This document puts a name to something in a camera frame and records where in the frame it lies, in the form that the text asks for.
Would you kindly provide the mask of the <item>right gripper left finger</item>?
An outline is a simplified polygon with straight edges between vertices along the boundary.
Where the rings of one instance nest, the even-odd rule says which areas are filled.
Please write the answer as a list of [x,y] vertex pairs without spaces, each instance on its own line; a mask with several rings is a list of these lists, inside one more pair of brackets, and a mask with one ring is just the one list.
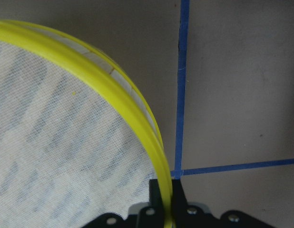
[[160,187],[157,179],[149,181],[149,203],[148,206],[154,209],[163,209]]

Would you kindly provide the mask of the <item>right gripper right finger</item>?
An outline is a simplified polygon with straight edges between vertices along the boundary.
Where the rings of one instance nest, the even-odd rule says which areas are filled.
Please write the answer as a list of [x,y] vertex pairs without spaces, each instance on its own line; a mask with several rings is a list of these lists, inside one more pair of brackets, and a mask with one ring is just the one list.
[[185,209],[188,206],[181,180],[172,179],[172,209]]

